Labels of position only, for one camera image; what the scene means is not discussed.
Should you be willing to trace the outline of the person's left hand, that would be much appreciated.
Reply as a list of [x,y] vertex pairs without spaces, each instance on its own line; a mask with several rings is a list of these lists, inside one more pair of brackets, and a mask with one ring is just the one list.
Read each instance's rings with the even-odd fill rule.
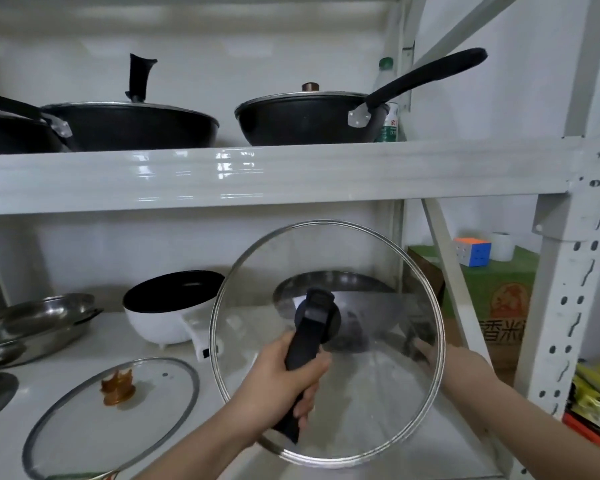
[[293,336],[294,332],[287,331],[262,348],[229,403],[261,404],[279,408],[284,412],[282,418],[291,413],[299,428],[304,429],[308,424],[308,416],[314,409],[319,384],[317,389],[313,390],[290,391],[286,381],[289,370],[285,366],[285,358]]

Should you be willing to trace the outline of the colourful puzzle cube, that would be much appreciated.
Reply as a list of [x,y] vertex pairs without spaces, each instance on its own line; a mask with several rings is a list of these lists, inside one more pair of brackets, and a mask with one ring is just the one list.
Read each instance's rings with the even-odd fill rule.
[[483,267],[490,261],[491,242],[477,238],[455,238],[453,246],[458,263],[465,267]]

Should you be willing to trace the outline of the black frying pan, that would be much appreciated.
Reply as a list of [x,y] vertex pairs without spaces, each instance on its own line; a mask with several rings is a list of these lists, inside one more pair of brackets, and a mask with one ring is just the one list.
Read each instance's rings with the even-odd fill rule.
[[69,123],[39,107],[0,96],[0,155],[78,152]]

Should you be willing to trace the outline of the white pot with black inside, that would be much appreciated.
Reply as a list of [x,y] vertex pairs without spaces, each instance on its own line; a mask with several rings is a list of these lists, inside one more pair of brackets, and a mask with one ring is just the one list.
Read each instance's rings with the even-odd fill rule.
[[224,275],[180,271],[151,278],[128,290],[122,300],[136,333],[160,348],[192,342],[199,362],[211,357],[210,320]]

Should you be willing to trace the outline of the steel wok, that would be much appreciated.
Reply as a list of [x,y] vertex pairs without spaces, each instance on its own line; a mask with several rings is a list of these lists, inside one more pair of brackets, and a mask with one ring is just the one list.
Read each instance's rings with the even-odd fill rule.
[[419,338],[434,344],[437,337],[429,298],[417,283],[397,291],[364,274],[346,271],[312,271],[281,282],[273,292],[273,304],[286,320],[295,319],[296,309],[311,288],[330,291],[339,316],[337,331],[330,332],[324,348],[330,352],[362,353],[384,343],[420,362],[425,356],[416,348]]

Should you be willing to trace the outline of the clear plastic bottle green cap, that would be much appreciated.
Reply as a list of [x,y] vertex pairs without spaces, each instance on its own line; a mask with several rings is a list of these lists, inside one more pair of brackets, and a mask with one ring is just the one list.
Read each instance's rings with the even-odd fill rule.
[[[373,85],[373,90],[376,91],[396,77],[394,69],[394,61],[391,57],[384,57],[379,60],[379,72]],[[399,115],[400,105],[397,102],[389,101],[386,103],[389,106],[389,112],[384,120],[383,126],[375,138],[375,143],[395,143],[399,137]]]

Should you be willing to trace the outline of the person's right forearm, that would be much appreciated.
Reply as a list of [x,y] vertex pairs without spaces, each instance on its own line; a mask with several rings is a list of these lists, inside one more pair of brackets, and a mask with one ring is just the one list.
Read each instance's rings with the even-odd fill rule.
[[453,400],[506,446],[535,480],[600,480],[600,447],[501,382],[487,365],[445,372]]

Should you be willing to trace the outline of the white metal shelf rack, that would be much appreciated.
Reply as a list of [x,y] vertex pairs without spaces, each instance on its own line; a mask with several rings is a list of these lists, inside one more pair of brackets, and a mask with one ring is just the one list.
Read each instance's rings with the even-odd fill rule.
[[[86,336],[10,372],[0,480],[31,480],[24,443],[56,401],[119,363],[178,358],[200,391],[131,478],[224,400],[192,342],[160,348],[123,308],[180,271],[226,278],[264,235],[335,219],[405,248],[426,216],[450,234],[541,242],[515,387],[560,420],[600,281],[600,0],[0,0],[0,95],[35,106],[122,101],[129,54],[156,58],[148,99],[220,122],[209,148],[0,155],[0,295],[69,292],[104,308]],[[252,146],[234,109],[302,83],[367,93],[384,55],[416,64],[484,47],[479,67],[399,101],[397,143]]]

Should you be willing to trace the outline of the white tape roll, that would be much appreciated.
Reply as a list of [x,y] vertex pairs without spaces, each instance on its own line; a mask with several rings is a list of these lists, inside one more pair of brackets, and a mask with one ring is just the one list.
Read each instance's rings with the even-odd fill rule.
[[510,262],[514,256],[515,243],[507,232],[492,232],[489,235],[491,250],[489,259],[497,262]]

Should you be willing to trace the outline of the glass lid with black handle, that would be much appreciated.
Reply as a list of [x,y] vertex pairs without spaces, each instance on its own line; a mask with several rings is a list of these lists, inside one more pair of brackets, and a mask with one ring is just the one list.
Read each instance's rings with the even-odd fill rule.
[[[436,370],[423,370],[384,343],[362,353],[326,350],[339,316],[330,291],[309,289],[295,319],[283,319],[273,304],[274,290],[286,279],[312,271],[364,274],[400,292],[419,283],[436,323]],[[225,402],[262,348],[288,330],[295,334],[285,358],[287,370],[307,364],[320,347],[332,354],[307,430],[301,433],[287,413],[262,439],[264,448],[288,462],[356,467],[411,436],[432,407],[445,364],[440,306],[415,261],[384,235],[354,223],[316,219],[274,230],[241,254],[218,292],[210,320],[210,363]]]

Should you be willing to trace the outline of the red packet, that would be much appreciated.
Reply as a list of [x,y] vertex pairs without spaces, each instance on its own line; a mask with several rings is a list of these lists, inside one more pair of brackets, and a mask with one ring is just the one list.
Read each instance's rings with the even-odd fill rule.
[[565,411],[562,416],[562,423],[568,428],[600,447],[600,428],[586,422],[583,418]]

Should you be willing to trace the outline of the green cardboard box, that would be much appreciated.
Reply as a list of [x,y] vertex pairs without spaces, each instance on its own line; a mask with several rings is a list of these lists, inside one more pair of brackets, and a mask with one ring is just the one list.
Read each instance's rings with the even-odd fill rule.
[[[435,247],[410,246],[408,255],[438,295],[447,341],[461,346],[461,333]],[[538,262],[538,254],[517,246],[511,261],[490,261],[483,267],[461,266],[497,372],[514,372],[517,368]]]

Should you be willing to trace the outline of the person's left forearm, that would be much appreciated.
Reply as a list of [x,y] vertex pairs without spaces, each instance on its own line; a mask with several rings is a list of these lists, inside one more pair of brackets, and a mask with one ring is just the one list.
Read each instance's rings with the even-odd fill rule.
[[261,404],[228,403],[133,480],[217,480],[283,415]]

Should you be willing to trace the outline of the glass lid with small knob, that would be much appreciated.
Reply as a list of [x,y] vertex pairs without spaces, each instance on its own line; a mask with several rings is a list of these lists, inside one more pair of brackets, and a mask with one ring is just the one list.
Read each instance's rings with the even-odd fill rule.
[[269,102],[295,102],[309,100],[364,100],[366,94],[355,93],[352,91],[320,90],[320,85],[316,82],[307,82],[302,85],[301,90],[280,93],[275,95],[259,96],[243,102],[239,107],[264,104]]

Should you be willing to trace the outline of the person's right hand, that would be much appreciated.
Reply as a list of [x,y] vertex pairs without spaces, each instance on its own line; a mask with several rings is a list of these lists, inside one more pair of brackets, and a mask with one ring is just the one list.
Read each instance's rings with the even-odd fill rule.
[[451,398],[467,401],[493,377],[492,368],[480,354],[465,347],[446,347],[442,386]]

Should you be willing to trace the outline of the glass lid with amber knob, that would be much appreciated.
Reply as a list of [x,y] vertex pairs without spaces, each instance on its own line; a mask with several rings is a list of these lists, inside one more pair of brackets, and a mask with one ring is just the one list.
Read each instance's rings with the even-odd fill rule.
[[199,391],[197,371],[177,358],[140,358],[99,372],[35,423],[24,471],[32,480],[114,480],[179,430]]

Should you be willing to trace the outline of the yellow green snack packets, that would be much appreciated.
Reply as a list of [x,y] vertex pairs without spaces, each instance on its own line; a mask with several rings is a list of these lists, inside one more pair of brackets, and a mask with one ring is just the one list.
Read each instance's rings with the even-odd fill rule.
[[600,361],[577,362],[567,408],[600,430]]

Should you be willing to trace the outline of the stainless steel pan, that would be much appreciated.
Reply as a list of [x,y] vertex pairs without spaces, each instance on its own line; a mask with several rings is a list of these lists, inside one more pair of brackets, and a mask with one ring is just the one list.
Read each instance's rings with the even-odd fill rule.
[[103,312],[95,297],[69,293],[0,310],[0,369],[52,355],[80,339]]

